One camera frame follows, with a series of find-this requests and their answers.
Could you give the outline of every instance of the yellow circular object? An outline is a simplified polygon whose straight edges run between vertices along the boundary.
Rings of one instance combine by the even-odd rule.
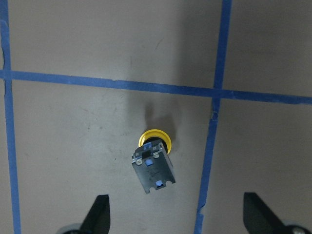
[[[168,136],[168,134],[166,134],[164,131],[159,130],[159,129],[151,129],[143,133],[142,136],[140,137],[140,140],[138,141],[138,146],[141,147],[144,144],[144,142],[146,142],[148,139],[152,137],[158,137],[162,139],[167,145],[167,149],[168,149],[167,154],[170,153],[171,146],[172,146],[171,139]]]

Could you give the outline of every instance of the yellow lid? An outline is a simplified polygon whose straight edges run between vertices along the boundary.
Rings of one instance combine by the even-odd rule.
[[[143,133],[142,136],[140,137],[140,140],[138,141],[138,146],[141,147],[144,144],[144,142],[146,142],[146,140],[148,140],[152,137],[158,137],[158,138],[162,139],[167,145],[167,148],[168,148],[167,154],[170,153],[170,151],[171,151],[170,137],[164,131],[159,130],[159,129],[151,129],[151,130],[148,130],[145,133]]]

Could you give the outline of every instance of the concrete floor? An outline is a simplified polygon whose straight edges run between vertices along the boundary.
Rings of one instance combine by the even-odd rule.
[[[12,70],[211,88],[221,4],[10,0]],[[311,96],[311,10],[233,1],[224,88]],[[22,234],[77,227],[98,194],[110,195],[111,234],[193,233],[210,98],[19,80],[12,90]],[[0,226],[11,234],[2,80],[0,97]],[[312,230],[311,115],[222,100],[202,233],[246,234],[250,191]],[[173,140],[176,183],[146,195],[131,154],[150,128]]]

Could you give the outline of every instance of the silver screw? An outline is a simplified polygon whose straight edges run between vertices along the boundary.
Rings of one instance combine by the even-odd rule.
[[[305,234],[305,231],[301,228],[295,227],[292,229],[293,234]]]
[[[159,153],[158,152],[153,153],[153,158],[159,158]]]
[[[136,161],[136,164],[137,165],[141,165],[143,162],[142,162],[142,159],[138,159],[137,161]]]

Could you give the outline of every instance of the vertical blue tape strip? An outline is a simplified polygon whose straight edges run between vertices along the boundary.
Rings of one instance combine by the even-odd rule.
[[[13,215],[14,234],[20,234],[20,198],[18,186],[18,172],[16,162],[13,94],[11,79],[11,58],[10,58],[10,34],[9,34],[9,13],[7,0],[0,0],[0,26],[1,26],[1,47],[3,52],[2,75],[5,84],[4,108],[6,120],[6,137],[8,147],[9,174],[11,186],[11,201]]]
[[[232,6],[232,0],[223,0],[222,11],[221,11],[221,25],[220,25],[220,32],[219,32],[218,51],[217,51],[217,59],[216,59],[215,74],[214,74],[214,89],[222,89],[225,59],[226,59],[226,50],[227,50],[229,27],[230,27],[231,6]],[[215,146],[215,136],[216,136],[217,126],[218,126],[218,114],[219,114],[219,109],[220,109],[220,103],[221,103],[220,98],[213,98],[212,116],[209,121],[209,129],[208,129],[208,136],[207,136],[207,142],[206,142],[206,150],[205,150],[205,157],[204,157],[204,163],[203,163],[203,171],[202,171],[202,177],[201,177],[194,234],[202,233],[204,215],[201,213],[201,210],[205,206],[206,200],[207,200],[210,171],[211,171],[213,152],[214,152],[214,146]]]

